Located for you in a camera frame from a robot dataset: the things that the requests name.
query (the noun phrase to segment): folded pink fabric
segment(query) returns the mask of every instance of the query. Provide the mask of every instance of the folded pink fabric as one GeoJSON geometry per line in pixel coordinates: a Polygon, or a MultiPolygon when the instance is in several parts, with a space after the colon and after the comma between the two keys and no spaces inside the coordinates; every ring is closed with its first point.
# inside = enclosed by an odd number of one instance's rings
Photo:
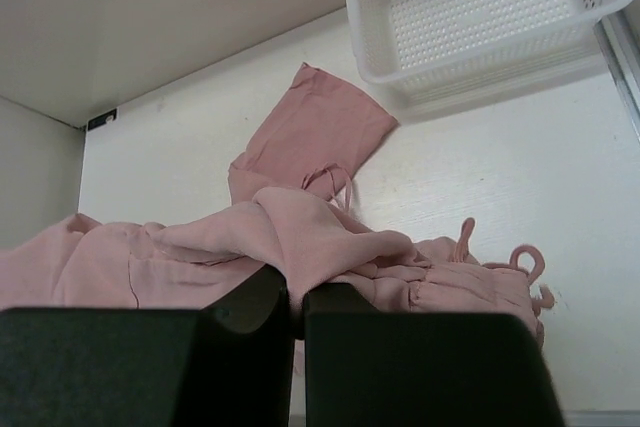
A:
{"type": "Polygon", "coordinates": [[[528,248],[510,264],[478,265],[466,248],[472,227],[465,223],[458,243],[414,245],[310,193],[279,187],[171,227],[100,225],[76,215],[0,253],[0,307],[202,308],[268,263],[286,277],[294,313],[317,285],[349,282],[383,311],[507,312],[540,336],[537,317],[552,299],[532,301],[529,285],[543,266],[531,275],[517,267],[528,248]]]}
{"type": "Polygon", "coordinates": [[[398,125],[362,90],[302,64],[289,90],[229,168],[232,203],[267,186],[329,200],[398,125]]]}

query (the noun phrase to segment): pink garment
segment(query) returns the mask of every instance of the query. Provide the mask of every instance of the pink garment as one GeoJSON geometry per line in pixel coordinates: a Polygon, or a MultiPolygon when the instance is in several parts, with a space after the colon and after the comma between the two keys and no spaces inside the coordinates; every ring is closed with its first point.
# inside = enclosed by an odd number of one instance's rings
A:
{"type": "Polygon", "coordinates": [[[414,245],[280,187],[171,227],[100,225],[75,215],[0,254],[0,307],[202,308],[268,263],[286,277],[294,312],[321,283],[350,282],[383,311],[507,312],[540,336],[537,316],[552,299],[532,302],[529,285],[543,266],[524,273],[515,264],[519,250],[511,264],[478,265],[466,250],[469,222],[458,244],[414,245]]]}
{"type": "Polygon", "coordinates": [[[398,125],[357,87],[302,64],[278,105],[229,167],[232,203],[267,186],[335,197],[398,125]]]}

